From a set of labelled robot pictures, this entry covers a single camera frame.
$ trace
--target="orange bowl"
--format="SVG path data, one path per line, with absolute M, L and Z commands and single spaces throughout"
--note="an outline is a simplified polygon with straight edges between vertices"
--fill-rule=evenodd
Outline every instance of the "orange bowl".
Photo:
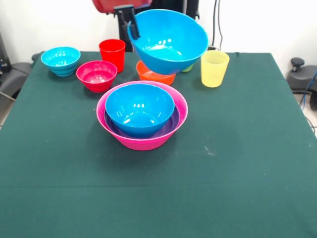
M 142 61 L 139 61 L 136 65 L 137 72 L 140 80 L 155 81 L 171 85 L 174 82 L 176 74 L 162 75 L 149 70 Z

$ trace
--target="plastic bowl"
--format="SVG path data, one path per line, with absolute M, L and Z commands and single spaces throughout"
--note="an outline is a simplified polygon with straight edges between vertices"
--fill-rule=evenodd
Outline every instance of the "plastic bowl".
M 105 112 L 105 122 L 109 126 L 109 129 L 112 130 L 114 133 L 127 137 L 127 138 L 133 138 L 132 136 L 124 133 L 122 130 L 120 130 L 110 119 L 108 116 L 107 112 Z M 162 135 L 165 135 L 167 133 L 170 133 L 173 131 L 179 124 L 179 111 L 177 107 L 175 107 L 175 110 L 172 114 L 172 116 L 169 118 L 167 123 L 160 129 L 158 130 L 154 135 L 152 135 L 150 138 L 155 138 L 159 137 Z
M 96 60 L 80 66 L 76 74 L 90 91 L 103 93 L 111 87 L 117 75 L 117 68 L 110 62 Z
M 127 86 L 127 85 L 132 85 L 132 84 L 149 84 L 153 86 L 160 87 L 164 89 L 166 92 L 168 92 L 172 98 L 174 99 L 175 106 L 177 107 L 179 111 L 179 123 L 178 126 L 172 130 L 171 132 L 159 136 L 159 137 L 154 137 L 154 138 L 147 138 L 147 139 L 137 139 L 137 138 L 127 138 L 121 135 L 116 134 L 113 132 L 107 123 L 105 122 L 104 116 L 105 116 L 105 102 L 108 98 L 108 96 L 115 91 L 116 89 Z M 96 113 L 97 113 L 97 119 L 101 126 L 107 130 L 111 135 L 113 135 L 121 144 L 124 146 L 132 149 L 132 150 L 153 150 L 156 149 L 160 146 L 162 146 L 185 122 L 187 115 L 188 115 L 188 106 L 185 98 L 183 95 L 178 92 L 176 89 L 163 84 L 163 83 L 158 83 L 158 82 L 153 82 L 153 81 L 132 81 L 132 82 L 127 82 L 120 84 L 114 88 L 111 88 L 109 91 L 107 91 L 99 100 L 97 107 L 96 107 Z
M 142 61 L 139 61 L 137 63 L 136 69 L 139 74 L 140 80 L 149 80 L 171 85 L 176 77 L 176 74 L 162 75 L 155 73 L 152 70 L 149 70 Z
M 106 112 L 113 123 L 128 135 L 145 138 L 160 130 L 175 109 L 165 90 L 148 84 L 120 87 L 106 101 Z
M 66 77 L 75 71 L 80 55 L 80 51 L 75 48 L 56 47 L 45 51 L 41 61 L 57 76 Z
M 205 30 L 192 18 L 182 13 L 152 9 L 136 16 L 140 38 L 130 41 L 141 61 L 159 74 L 179 73 L 194 64 L 208 47 Z

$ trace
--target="cup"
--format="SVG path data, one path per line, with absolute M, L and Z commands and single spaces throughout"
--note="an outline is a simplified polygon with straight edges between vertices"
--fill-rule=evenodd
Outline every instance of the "cup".
M 118 73 L 123 71 L 125 42 L 119 39 L 109 39 L 99 44 L 99 50 L 103 61 L 113 63 Z
M 229 60 L 229 55 L 225 52 L 206 51 L 202 56 L 202 83 L 210 88 L 220 86 Z

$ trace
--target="purple bowl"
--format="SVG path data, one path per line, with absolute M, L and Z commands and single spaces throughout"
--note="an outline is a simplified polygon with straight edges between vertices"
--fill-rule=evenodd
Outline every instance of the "purple bowl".
M 172 116 L 168 119 L 167 123 L 165 124 L 165 126 L 163 126 L 160 130 L 158 130 L 154 135 L 152 135 L 151 137 L 148 138 L 156 138 L 156 137 L 160 137 L 163 136 L 165 134 L 170 133 L 171 131 L 173 131 L 175 128 L 177 128 L 178 124 L 179 124 L 179 111 L 178 108 L 175 107 L 174 112 L 172 114 Z M 120 136 L 124 136 L 127 138 L 133 138 L 132 136 L 124 133 L 122 130 L 120 130 L 110 119 L 110 117 L 108 116 L 107 112 L 105 112 L 105 122 L 106 124 L 109 126 L 110 130 L 112 130 L 114 133 L 120 135 Z

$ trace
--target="magenta bowl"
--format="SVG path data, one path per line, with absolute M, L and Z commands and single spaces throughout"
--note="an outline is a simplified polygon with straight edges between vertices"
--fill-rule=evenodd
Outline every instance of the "magenta bowl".
M 81 65 L 76 75 L 90 91 L 103 93 L 111 87 L 117 73 L 118 70 L 114 64 L 96 60 Z
M 127 86 L 127 85 L 131 85 L 131 84 L 150 84 L 150 85 L 160 87 L 160 88 L 164 89 L 165 91 L 167 91 L 172 96 L 172 98 L 175 102 L 175 106 L 177 107 L 177 109 L 179 111 L 179 123 L 178 123 L 177 127 L 165 135 L 162 135 L 159 137 L 146 138 L 146 139 L 128 138 L 128 137 L 124 137 L 124 136 L 118 135 L 115 132 L 113 132 L 110 129 L 109 125 L 105 121 L 105 111 L 106 111 L 105 103 L 106 103 L 106 100 L 107 100 L 108 96 L 116 89 L 118 89 L 120 87 Z M 163 145 L 184 124 L 184 122 L 187 118 L 187 115 L 188 115 L 188 106 L 187 106 L 187 102 L 186 102 L 185 98 L 183 97 L 183 95 L 180 92 L 178 92 L 176 89 L 174 89 L 166 84 L 154 82 L 154 81 L 132 81 L 132 82 L 120 84 L 114 88 L 111 88 L 109 91 L 107 91 L 100 98 L 100 100 L 97 104 L 96 112 L 97 112 L 98 121 L 103 126 L 103 128 L 106 129 L 111 135 L 113 135 L 124 146 L 126 146 L 132 150 L 153 150 L 153 149 L 158 148 L 161 145 Z

